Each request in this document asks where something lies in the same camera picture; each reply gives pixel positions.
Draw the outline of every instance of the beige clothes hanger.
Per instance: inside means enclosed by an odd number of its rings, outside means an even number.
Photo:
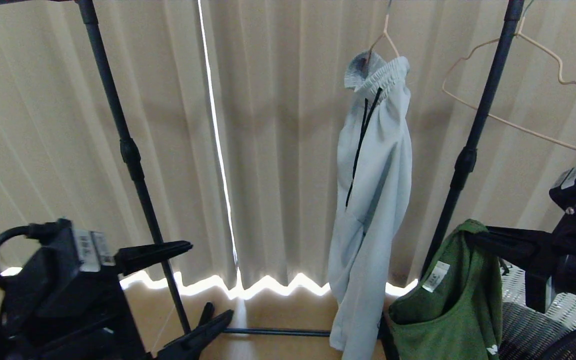
[[[395,46],[393,39],[391,39],[391,36],[388,35],[388,22],[391,18],[391,5],[392,4],[393,4],[393,0],[390,0],[388,2],[388,8],[386,10],[386,20],[383,24],[383,32],[379,35],[379,37],[372,43],[372,45],[368,49],[368,59],[366,59],[366,64],[370,63],[370,57],[373,55],[373,48],[375,47],[375,45],[377,45],[377,43],[379,43],[379,41],[381,39],[384,39],[384,38],[386,38],[388,43],[390,43],[390,46],[392,47],[392,49],[395,51],[395,56],[400,57],[400,52],[397,51],[397,47]]]
[[[525,34],[523,34],[522,29],[524,28],[524,21],[526,20],[526,15],[525,15],[525,11],[524,11],[524,16],[522,16],[521,18],[521,22],[519,23],[519,30],[517,30],[517,32],[515,32],[514,36],[519,37],[524,39],[525,41],[528,41],[528,43],[534,45],[535,47],[537,47],[538,49],[542,50],[544,53],[550,55],[550,57],[552,57],[554,60],[557,61],[558,64],[558,74],[557,74],[557,81],[562,84],[562,85],[575,85],[576,86],[576,80],[572,80],[572,81],[564,81],[564,79],[562,78],[562,70],[563,70],[563,61],[560,57],[558,57],[557,54],[555,54],[553,51],[551,51],[549,48],[546,48],[545,46],[543,46],[541,43],[538,43],[537,41],[535,41],[534,39],[526,36]],[[499,38],[496,39],[492,39],[490,41],[487,41],[485,43],[482,43],[480,45],[477,45],[473,48],[472,51],[470,51],[470,54],[466,57],[460,57],[460,59],[457,60],[457,62],[455,62],[450,69],[448,70],[448,73],[446,73],[445,79],[443,79],[443,83],[441,84],[441,91],[445,92],[446,94],[448,94],[449,96],[451,96],[451,98],[459,101],[460,103],[466,105],[467,107],[470,107],[471,109],[477,110],[477,107],[475,105],[472,105],[468,102],[466,102],[465,100],[463,100],[462,98],[459,98],[458,96],[454,95],[453,93],[451,93],[450,91],[446,90],[446,80],[448,80],[448,76],[450,76],[450,73],[453,71],[453,69],[455,69],[455,67],[457,66],[457,64],[459,64],[462,61],[466,61],[468,59],[470,59],[474,52],[477,51],[478,48],[482,48],[483,46],[486,45],[490,45],[493,43],[496,43],[499,41]],[[544,134],[540,134],[539,132],[536,132],[534,130],[530,130],[527,129],[521,125],[517,125],[516,123],[512,123],[508,120],[504,120],[503,118],[499,117],[499,116],[495,116],[491,113],[488,114],[489,117],[493,118],[494,120],[497,121],[501,121],[501,123],[504,123],[505,125],[509,125],[512,126],[515,129],[519,129],[522,132],[534,135],[536,137],[539,137],[541,139],[544,139],[546,141],[552,142],[554,144],[563,146],[565,148],[569,148],[572,150],[576,150],[576,145],[572,145],[569,144],[567,142],[561,141],[559,139],[555,139],[553,137],[544,135]]]

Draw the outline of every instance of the curtain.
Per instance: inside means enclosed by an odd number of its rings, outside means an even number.
[[[336,146],[349,106],[348,62],[383,29],[387,1],[204,2],[217,121],[244,287],[270,275],[286,285],[304,273],[326,282],[334,221]],[[407,57],[412,93],[413,189],[393,239],[390,281],[418,278],[474,111],[441,92],[446,71],[499,36],[505,1],[394,1],[389,34]],[[576,1],[535,2],[524,33],[562,56],[576,79]],[[386,59],[387,41],[375,48]],[[491,45],[453,71],[448,88],[478,104]],[[558,86],[556,63],[522,39],[512,45],[491,110],[576,142],[576,91]],[[576,152],[487,121],[450,228],[474,218],[495,226],[552,230],[549,199]]]
[[[98,1],[100,29],[183,282],[236,281],[202,45],[192,1]],[[151,244],[77,4],[0,6],[0,232],[65,216],[103,231],[116,251]],[[37,246],[15,239],[2,264]],[[151,277],[162,278],[160,266]]]
[[[194,244],[173,262],[184,283],[217,274],[233,286],[234,242],[245,288],[263,276],[287,285],[299,273],[325,284],[336,147],[351,95],[343,75],[383,29],[387,3],[96,2],[164,237]],[[474,118],[441,92],[446,71],[499,36],[505,9],[505,1],[392,3],[389,34],[411,65],[413,142],[410,205],[390,255],[394,285],[419,276]],[[576,80],[576,1],[534,2],[523,31]],[[394,56],[386,41],[375,50]],[[448,89],[477,104],[494,51],[456,68]],[[492,114],[576,143],[576,89],[558,85],[556,71],[548,55],[515,39]],[[115,248],[150,244],[118,143],[77,6],[0,6],[0,232],[66,216],[104,231]],[[552,230],[562,211],[548,189],[573,166],[576,152],[489,119],[450,228],[474,218]],[[2,261],[23,264],[27,243],[5,246]]]

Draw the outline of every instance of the gray woven basket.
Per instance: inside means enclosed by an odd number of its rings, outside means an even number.
[[[546,314],[525,306],[524,271],[516,266],[503,276],[503,340],[499,355],[503,360],[537,360],[553,342],[576,329],[576,295],[559,294]],[[556,359],[576,360],[576,341]]]

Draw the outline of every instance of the elastic waistband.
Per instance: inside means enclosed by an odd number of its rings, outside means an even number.
[[[382,89],[382,98],[386,98],[391,88],[398,82],[405,82],[410,64],[405,56],[396,57],[389,62],[382,59],[375,51],[368,60],[368,51],[364,51],[350,61],[345,71],[343,83],[346,89],[354,92],[365,92],[366,98],[374,98],[377,89]]]

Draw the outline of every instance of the white logo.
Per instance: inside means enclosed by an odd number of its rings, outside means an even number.
[[[490,355],[497,355],[497,351],[499,349],[497,347],[497,344],[494,344],[491,347],[487,347],[486,350],[490,353]]]

